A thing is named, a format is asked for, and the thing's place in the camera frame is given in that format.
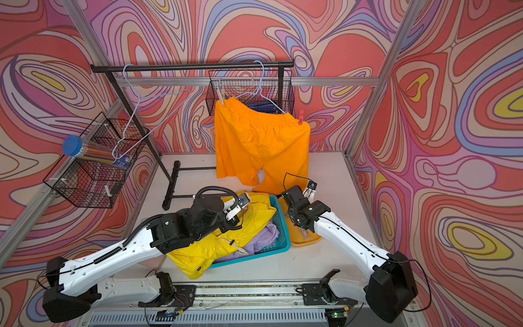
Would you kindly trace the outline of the grey clothespin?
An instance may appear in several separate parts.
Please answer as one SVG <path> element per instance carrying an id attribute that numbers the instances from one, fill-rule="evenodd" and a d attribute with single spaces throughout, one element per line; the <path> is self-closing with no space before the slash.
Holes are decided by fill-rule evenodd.
<path id="1" fill-rule="evenodd" d="M 309 235 L 308 235 L 308 231 L 303 229 L 303 228 L 299 228 L 298 229 L 302 235 L 302 240 L 305 242 L 306 240 L 309 239 Z"/>

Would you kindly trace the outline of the lilac shorts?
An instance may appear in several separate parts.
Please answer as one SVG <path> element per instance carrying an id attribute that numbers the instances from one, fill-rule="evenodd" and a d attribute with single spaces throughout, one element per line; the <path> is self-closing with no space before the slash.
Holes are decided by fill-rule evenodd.
<path id="1" fill-rule="evenodd" d="M 243 247 L 242 251 L 237 251 L 229 256 L 219 258 L 215 260 L 215 263 L 239 260 L 241 258 L 258 254 L 266 247 L 274 245 L 277 238 L 279 237 L 279 234 L 280 232 L 275 224 L 272 221 L 269 221 L 267 226 Z"/>

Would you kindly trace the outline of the yellow shorts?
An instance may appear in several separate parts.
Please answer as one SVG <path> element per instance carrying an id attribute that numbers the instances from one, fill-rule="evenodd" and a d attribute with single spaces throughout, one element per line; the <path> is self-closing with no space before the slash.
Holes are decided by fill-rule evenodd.
<path id="1" fill-rule="evenodd" d="M 199 279 L 215 260 L 242 251 L 276 214 L 267 193 L 248 193 L 251 203 L 240 215 L 242 228 L 225 233 L 219 230 L 201 241 L 167 254 L 167 257 L 189 278 Z"/>

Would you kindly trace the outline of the light blue wire hanger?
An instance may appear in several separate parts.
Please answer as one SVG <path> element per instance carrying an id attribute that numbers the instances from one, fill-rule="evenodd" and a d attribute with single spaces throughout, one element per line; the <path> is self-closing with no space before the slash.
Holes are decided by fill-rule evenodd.
<path id="1" fill-rule="evenodd" d="M 120 140 L 117 141 L 117 144 L 114 146 L 113 150 L 112 150 L 112 156 L 114 158 L 114 162 L 116 162 L 118 159 L 122 159 L 124 157 L 124 155 L 127 155 L 131 150 L 134 150 L 139 144 L 141 144 L 143 141 L 145 140 L 148 140 L 148 137 L 156 130 L 158 129 L 160 126 L 162 126 L 172 115 L 173 113 L 170 113 L 168 114 L 160 123 L 158 123 L 152 130 L 150 130 L 149 132 L 145 133 L 144 136 L 141 137 L 140 140 L 138 140 L 136 142 L 135 145 L 133 145 L 132 147 L 130 147 L 128 150 L 126 150 L 124 153 L 122 153 L 121 155 L 117 156 L 116 155 L 116 150 L 117 150 L 117 147 L 122 143 L 122 141 L 124 140 L 124 137 L 126 136 L 127 134 L 127 130 L 129 128 L 129 125 L 132 121 L 132 119 L 134 118 L 137 118 L 138 117 L 138 110 L 140 109 L 142 103 L 144 102 L 144 100 L 150 100 L 150 99 L 163 99 L 165 97 L 172 97 L 172 96 L 178 96 L 178 95 L 181 95 L 181 94 L 184 94 L 184 93 L 187 93 L 187 94 L 190 94 L 190 91 L 188 89 L 182 89 L 180 91 L 177 91 L 177 92 L 168 92 L 168 93 L 161 93 L 161 94 L 157 94 L 157 95 L 148 95 L 148 96 L 144 96 L 142 95 L 137 89 L 136 87 L 133 86 L 133 84 L 130 82 L 129 80 L 129 76 L 128 76 L 128 69 L 131 68 L 131 67 L 135 67 L 136 65 L 132 64 L 132 63 L 129 63 L 129 64 L 126 64 L 124 65 L 124 67 L 122 68 L 121 70 L 121 73 L 122 73 L 122 77 L 124 78 L 125 82 L 127 83 L 127 86 L 131 89 L 132 93 L 136 96 L 136 104 L 133 108 L 133 111 L 132 111 L 132 114 L 129 115 L 129 121 L 127 123 L 127 125 L 125 126 L 124 128 L 124 131 L 123 131 L 123 136 Z"/>

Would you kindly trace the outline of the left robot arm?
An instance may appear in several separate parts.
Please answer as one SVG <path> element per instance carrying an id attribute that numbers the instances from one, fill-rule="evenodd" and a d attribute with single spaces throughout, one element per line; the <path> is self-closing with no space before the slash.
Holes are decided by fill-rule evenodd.
<path id="1" fill-rule="evenodd" d="M 152 278 L 124 280 L 114 279 L 114 274 L 187 248 L 216 230 L 238 230 L 238 216 L 250 201 L 248 195 L 224 187 L 204 187 L 194 196 L 190 208 L 145 219 L 123 241 L 79 259 L 49 260 L 45 272 L 49 287 L 42 302 L 45 314 L 51 322 L 60 323 L 111 302 L 131 301 L 143 308 L 171 305 L 177 291 L 169 274 L 158 272 Z"/>

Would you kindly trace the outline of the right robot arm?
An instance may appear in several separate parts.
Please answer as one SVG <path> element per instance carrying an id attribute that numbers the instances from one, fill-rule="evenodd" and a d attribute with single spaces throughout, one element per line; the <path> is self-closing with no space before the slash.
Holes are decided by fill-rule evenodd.
<path id="1" fill-rule="evenodd" d="M 393 323 L 418 296 L 412 259 L 401 252 L 390 253 L 373 245 L 342 222 L 330 207 L 314 200 L 314 189 L 296 185 L 279 197 L 298 228 L 317 234 L 334 245 L 360 270 L 363 278 L 353 281 L 335 268 L 317 283 L 299 287 L 307 305 L 357 301 L 366 304 L 384 322 Z"/>

